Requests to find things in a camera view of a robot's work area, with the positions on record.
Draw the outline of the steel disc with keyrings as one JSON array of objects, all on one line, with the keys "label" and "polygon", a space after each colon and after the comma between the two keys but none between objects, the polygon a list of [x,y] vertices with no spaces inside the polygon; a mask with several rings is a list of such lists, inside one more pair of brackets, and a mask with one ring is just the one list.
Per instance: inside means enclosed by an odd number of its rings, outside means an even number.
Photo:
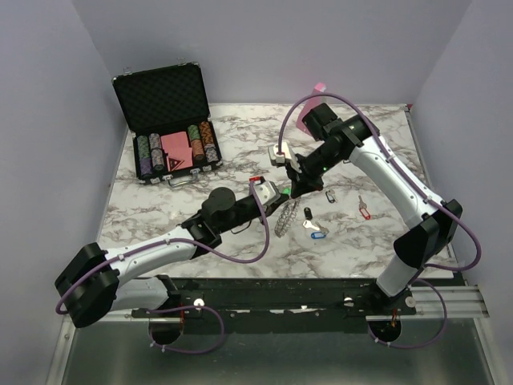
[{"label": "steel disc with keyrings", "polygon": [[301,199],[296,198],[284,203],[283,209],[281,210],[274,227],[274,233],[277,237],[282,238],[288,232],[290,226],[296,219],[300,202]]}]

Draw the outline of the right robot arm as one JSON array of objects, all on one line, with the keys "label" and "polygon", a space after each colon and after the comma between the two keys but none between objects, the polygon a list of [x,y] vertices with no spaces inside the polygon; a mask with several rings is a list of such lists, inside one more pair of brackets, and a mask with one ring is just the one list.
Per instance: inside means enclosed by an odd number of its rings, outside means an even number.
[{"label": "right robot arm", "polygon": [[425,186],[361,114],[342,120],[322,103],[304,116],[303,123],[320,142],[316,150],[301,156],[284,140],[269,149],[273,164],[287,170],[292,181],[291,196],[321,191],[324,174],[348,161],[380,188],[408,228],[394,242],[394,257],[378,276],[368,297],[374,312],[387,314],[426,263],[452,241],[463,208],[456,200],[446,201]]}]

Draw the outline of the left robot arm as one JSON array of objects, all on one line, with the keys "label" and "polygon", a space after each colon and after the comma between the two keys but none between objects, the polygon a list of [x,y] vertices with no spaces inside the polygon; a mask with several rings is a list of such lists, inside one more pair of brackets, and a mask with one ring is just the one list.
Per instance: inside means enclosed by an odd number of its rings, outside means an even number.
[{"label": "left robot arm", "polygon": [[[269,249],[267,217],[288,199],[270,181],[250,184],[249,195],[242,199],[229,188],[215,188],[195,215],[161,236],[118,249],[103,249],[96,242],[85,245],[55,280],[55,312],[69,315],[75,327],[84,328],[114,310],[122,287],[165,265],[206,253],[237,264],[255,263]],[[223,233],[253,220],[259,220],[265,231],[259,254],[243,259],[217,251]]]}]

